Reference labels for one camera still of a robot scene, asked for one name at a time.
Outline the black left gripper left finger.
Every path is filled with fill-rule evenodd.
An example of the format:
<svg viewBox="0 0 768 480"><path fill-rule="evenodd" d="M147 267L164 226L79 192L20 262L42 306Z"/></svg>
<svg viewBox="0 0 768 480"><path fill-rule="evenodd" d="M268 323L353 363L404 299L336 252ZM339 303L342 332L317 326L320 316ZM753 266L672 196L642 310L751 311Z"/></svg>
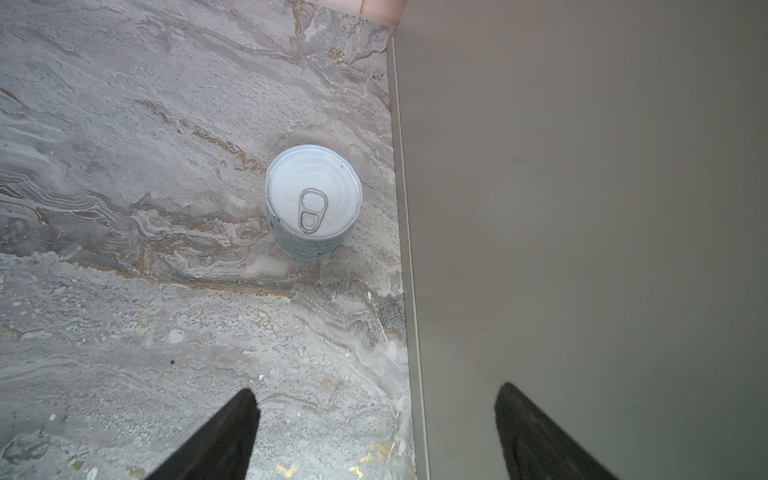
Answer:
<svg viewBox="0 0 768 480"><path fill-rule="evenodd" d="M254 393L241 389L147 480L244 480L261 411Z"/></svg>

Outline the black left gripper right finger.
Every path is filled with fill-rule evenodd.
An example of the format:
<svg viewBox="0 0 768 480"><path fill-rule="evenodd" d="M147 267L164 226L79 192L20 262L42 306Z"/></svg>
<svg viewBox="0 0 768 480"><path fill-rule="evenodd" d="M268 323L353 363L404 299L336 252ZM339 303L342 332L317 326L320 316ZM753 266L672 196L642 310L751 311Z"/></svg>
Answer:
<svg viewBox="0 0 768 480"><path fill-rule="evenodd" d="M616 480L515 385L500 387L494 412L511 479Z"/></svg>

